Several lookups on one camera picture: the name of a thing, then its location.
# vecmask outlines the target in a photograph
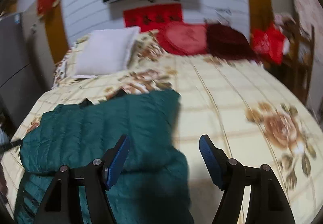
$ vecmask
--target striped wall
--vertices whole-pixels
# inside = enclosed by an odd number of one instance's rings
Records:
[[[156,0],[154,4],[173,3]],[[184,21],[203,22],[204,18],[217,18],[216,9],[230,9],[232,27],[249,37],[248,0],[180,0]],[[102,0],[62,0],[64,24],[68,42],[92,30],[123,28],[122,12],[141,6],[152,5],[148,1],[121,0],[104,4]]]

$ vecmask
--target red bag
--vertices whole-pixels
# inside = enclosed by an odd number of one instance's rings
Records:
[[[269,62],[281,64],[285,36],[272,24],[266,31],[253,31],[252,49]]]

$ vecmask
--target floral bedspread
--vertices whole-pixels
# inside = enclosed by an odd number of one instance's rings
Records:
[[[85,44],[84,38],[69,52],[66,74],[55,89],[40,97],[13,140],[37,127],[42,114],[58,104],[80,103],[84,98],[97,104],[109,100],[120,88],[141,94],[172,87],[181,94],[173,144],[188,161],[195,223],[211,223],[222,197],[199,152],[203,134],[243,165],[269,164],[296,223],[313,220],[323,205],[323,134],[306,108],[268,72],[248,61],[171,55],[149,33],[138,41],[129,70],[75,80],[70,77],[75,57]],[[24,173],[19,147],[5,153],[1,164],[8,186],[7,207],[12,212]],[[249,198],[250,187],[246,187],[238,223],[245,222]]]

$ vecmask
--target green puffer jacket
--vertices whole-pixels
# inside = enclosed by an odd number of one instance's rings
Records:
[[[178,99],[173,90],[152,91],[86,107],[58,105],[43,114],[20,149],[26,172],[17,195],[17,223],[33,222],[52,179],[46,174],[101,158],[123,134],[131,136],[129,154],[117,184],[107,191],[117,223],[193,223],[186,158],[171,140]],[[91,223],[84,187],[80,202],[84,223]]]

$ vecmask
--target white pillow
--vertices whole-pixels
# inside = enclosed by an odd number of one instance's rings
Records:
[[[126,70],[140,27],[93,31],[76,58],[73,78],[92,78]]]

